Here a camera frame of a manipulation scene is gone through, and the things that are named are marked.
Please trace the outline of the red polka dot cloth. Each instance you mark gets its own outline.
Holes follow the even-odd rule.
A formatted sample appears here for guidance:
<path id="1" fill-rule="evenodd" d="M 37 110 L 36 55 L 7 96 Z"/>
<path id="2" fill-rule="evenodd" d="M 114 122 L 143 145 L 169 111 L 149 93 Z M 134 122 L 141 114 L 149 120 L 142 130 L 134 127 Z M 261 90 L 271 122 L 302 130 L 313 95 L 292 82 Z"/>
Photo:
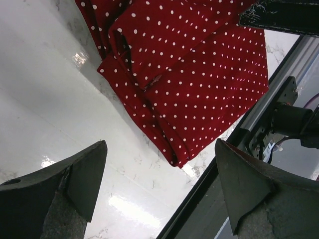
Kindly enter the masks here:
<path id="1" fill-rule="evenodd" d="M 78 0 L 98 72 L 173 167 L 182 168 L 268 90 L 251 0 Z"/>

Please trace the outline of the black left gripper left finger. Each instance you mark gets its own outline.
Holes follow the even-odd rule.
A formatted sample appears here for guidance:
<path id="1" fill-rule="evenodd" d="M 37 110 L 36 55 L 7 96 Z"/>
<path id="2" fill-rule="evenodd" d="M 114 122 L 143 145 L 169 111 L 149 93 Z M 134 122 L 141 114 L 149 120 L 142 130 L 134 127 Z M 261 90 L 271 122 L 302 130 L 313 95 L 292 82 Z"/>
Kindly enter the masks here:
<path id="1" fill-rule="evenodd" d="M 107 157 L 98 141 L 0 185 L 2 239 L 82 239 L 92 221 Z"/>

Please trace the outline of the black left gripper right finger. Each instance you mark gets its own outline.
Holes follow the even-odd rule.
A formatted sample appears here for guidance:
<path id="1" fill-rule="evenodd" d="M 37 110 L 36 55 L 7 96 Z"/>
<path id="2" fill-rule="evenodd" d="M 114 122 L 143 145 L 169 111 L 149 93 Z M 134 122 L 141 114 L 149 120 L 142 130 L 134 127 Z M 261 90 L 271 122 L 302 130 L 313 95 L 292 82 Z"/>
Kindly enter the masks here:
<path id="1" fill-rule="evenodd" d="M 319 183 L 258 160 L 218 139 L 216 162 L 234 235 L 317 239 Z"/>

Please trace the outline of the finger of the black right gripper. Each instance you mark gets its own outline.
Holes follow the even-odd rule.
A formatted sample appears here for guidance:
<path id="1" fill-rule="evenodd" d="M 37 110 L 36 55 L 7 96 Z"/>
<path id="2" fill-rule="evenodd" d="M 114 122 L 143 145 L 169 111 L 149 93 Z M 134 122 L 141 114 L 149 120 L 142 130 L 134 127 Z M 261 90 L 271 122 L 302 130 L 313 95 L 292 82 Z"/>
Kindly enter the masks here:
<path id="1" fill-rule="evenodd" d="M 241 26 L 319 35 L 318 0 L 259 0 L 240 14 Z"/>

